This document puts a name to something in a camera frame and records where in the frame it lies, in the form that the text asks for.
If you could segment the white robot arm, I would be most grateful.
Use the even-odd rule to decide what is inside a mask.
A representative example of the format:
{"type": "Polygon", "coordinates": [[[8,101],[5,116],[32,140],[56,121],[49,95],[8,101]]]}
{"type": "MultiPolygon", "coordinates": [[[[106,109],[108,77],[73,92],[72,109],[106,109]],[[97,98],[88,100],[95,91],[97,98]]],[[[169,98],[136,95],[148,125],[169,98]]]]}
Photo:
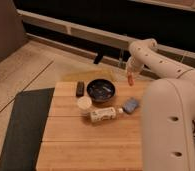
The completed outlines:
{"type": "Polygon", "coordinates": [[[126,64],[128,75],[148,66],[159,76],[141,102],[143,171],[195,171],[195,68],[156,48],[154,39],[132,42],[126,64]]]}

